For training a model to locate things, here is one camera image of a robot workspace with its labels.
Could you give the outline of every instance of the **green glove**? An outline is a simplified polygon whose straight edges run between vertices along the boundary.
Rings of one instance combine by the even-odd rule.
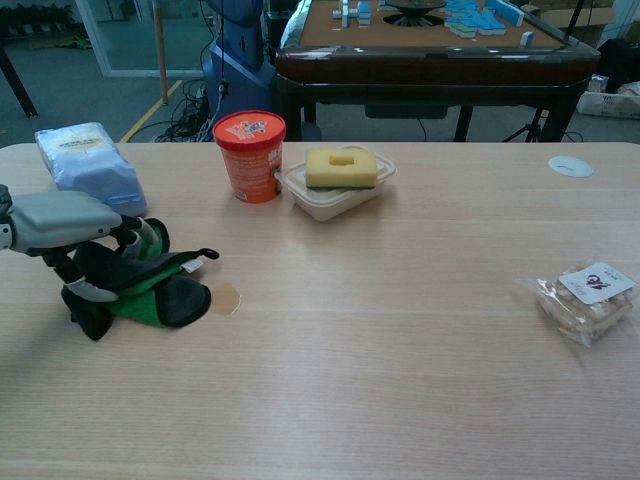
[[[157,327],[183,327],[206,313],[211,305],[209,289],[182,273],[182,265],[200,256],[217,259],[211,249],[163,253],[168,249],[166,229],[160,222],[153,228],[162,239],[145,245],[140,259],[123,258],[95,242],[78,247],[74,263],[91,284],[118,294],[111,303],[84,300],[66,287],[62,298],[71,310],[72,320],[80,324],[93,340],[109,330],[114,316],[121,316]]]

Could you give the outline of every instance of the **blue machine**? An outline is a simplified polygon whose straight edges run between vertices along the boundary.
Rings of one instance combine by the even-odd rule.
[[[218,108],[222,85],[225,95],[216,120],[240,110],[277,112],[276,69],[264,61],[263,0],[207,0],[224,18],[223,35],[209,46],[204,78],[212,114]]]

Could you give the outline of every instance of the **wooden table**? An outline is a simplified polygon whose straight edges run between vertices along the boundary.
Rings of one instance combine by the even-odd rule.
[[[242,304],[94,344],[54,273],[4,252],[0,478],[637,479],[637,329],[584,349],[514,282],[589,256],[640,279],[640,147],[370,146],[397,177],[322,224],[232,198],[210,144],[122,145],[175,249],[218,249],[203,282]],[[1,150],[0,179],[50,184],[34,145]]]
[[[444,25],[401,27],[369,0],[371,25],[341,28],[336,0],[302,0],[276,53],[277,87],[287,138],[300,140],[300,109],[315,122],[315,104],[365,105],[373,117],[421,118],[433,107],[461,105],[456,141],[465,141],[474,106],[529,105],[549,110],[542,141],[561,142],[600,54],[537,17],[504,19],[504,35],[460,38]],[[444,18],[437,10],[430,15]],[[533,45],[521,47],[524,32]]]

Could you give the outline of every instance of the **orange cup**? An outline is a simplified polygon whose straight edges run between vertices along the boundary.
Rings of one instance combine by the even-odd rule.
[[[274,174],[282,167],[284,120],[250,110],[228,115],[213,127],[234,195],[248,203],[273,200],[280,193]]]

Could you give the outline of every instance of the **sponge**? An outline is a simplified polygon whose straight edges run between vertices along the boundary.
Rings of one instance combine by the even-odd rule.
[[[373,188],[378,162],[362,149],[312,149],[307,151],[307,188]]]

